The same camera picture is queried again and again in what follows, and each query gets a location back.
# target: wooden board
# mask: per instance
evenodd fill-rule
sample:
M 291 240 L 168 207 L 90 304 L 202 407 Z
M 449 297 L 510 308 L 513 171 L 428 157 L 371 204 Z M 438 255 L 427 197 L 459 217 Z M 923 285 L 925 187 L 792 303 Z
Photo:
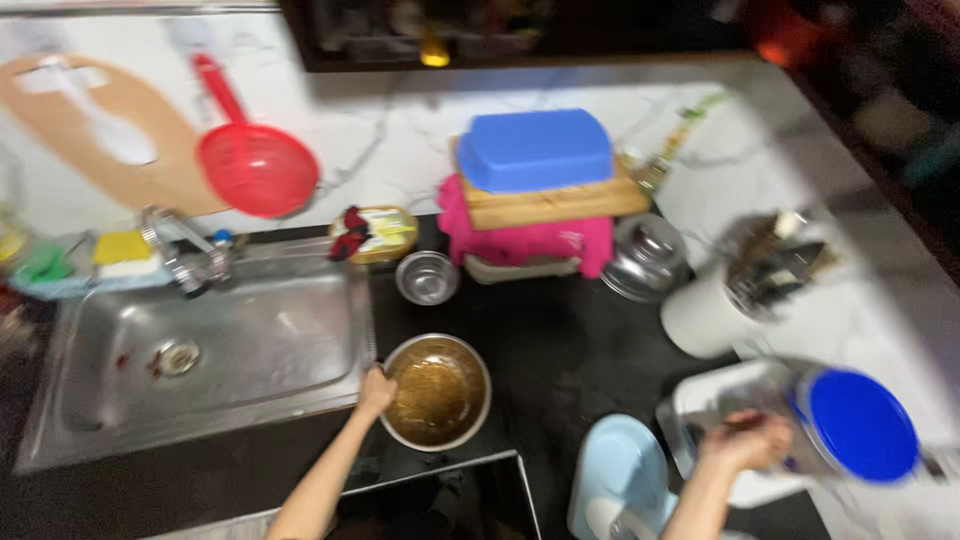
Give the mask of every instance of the wooden board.
M 109 80 L 88 88 L 104 110 L 123 116 L 149 135 L 158 158 L 146 165 L 126 165 L 104 152 L 88 133 L 80 112 L 60 92 L 29 93 L 17 80 L 36 69 L 41 57 L 20 58 L 0 66 L 0 103 L 37 138 L 89 182 L 129 209 L 158 204 L 183 215 L 229 209 L 207 185 L 194 158 L 198 136 L 176 109 L 152 86 L 105 62 L 62 55 L 71 67 L 89 66 Z
M 450 151 L 459 173 L 456 159 L 458 138 L 450 139 Z M 470 222 L 476 231 L 627 215 L 650 209 L 650 199 L 640 191 L 618 160 L 613 162 L 613 177 L 609 180 L 527 193 L 490 193 L 474 187 L 463 173 L 461 179 Z

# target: faucet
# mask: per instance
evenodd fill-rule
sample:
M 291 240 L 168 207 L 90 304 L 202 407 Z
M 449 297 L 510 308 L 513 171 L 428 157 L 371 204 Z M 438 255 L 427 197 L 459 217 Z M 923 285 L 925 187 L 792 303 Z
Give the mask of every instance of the faucet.
M 209 266 L 204 268 L 182 260 L 180 250 L 171 241 L 160 236 L 158 230 L 161 227 L 176 232 L 178 236 L 203 250 L 210 259 Z M 233 242 L 227 231 L 217 231 L 211 244 L 187 227 L 171 210 L 157 205 L 150 205 L 140 211 L 139 229 L 150 249 L 163 258 L 163 265 L 173 274 L 187 299 L 197 298 L 208 291 L 212 283 L 229 278 L 229 253 Z

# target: pink cloth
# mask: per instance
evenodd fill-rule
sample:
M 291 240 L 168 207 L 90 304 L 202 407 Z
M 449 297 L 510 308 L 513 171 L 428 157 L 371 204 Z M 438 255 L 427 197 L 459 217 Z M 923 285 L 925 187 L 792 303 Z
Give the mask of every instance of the pink cloth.
M 437 223 L 450 235 L 450 258 L 460 266 L 466 254 L 494 264 L 519 266 L 530 256 L 579 257 L 580 273 L 599 278 L 613 256 L 613 220 L 591 217 L 559 223 L 475 231 L 470 223 L 460 175 L 446 177 L 437 194 L 444 212 Z

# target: stainless steel sink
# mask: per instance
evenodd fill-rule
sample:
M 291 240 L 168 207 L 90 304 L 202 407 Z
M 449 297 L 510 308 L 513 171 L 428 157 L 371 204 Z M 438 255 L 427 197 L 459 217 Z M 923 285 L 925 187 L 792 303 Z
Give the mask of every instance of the stainless steel sink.
M 251 246 L 194 300 L 168 285 L 63 303 L 17 470 L 356 403 L 376 357 L 367 274 L 328 248 Z

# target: person's hand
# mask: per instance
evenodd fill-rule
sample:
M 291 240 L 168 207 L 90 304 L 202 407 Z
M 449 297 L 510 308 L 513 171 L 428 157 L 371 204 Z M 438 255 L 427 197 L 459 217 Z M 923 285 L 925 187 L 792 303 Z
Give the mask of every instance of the person's hand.
M 367 372 L 360 387 L 357 410 L 376 418 L 394 401 L 396 381 L 388 380 L 379 365 Z
M 768 467 L 790 448 L 793 430 L 780 416 L 754 409 L 730 414 L 700 443 L 700 458 L 735 472 Z

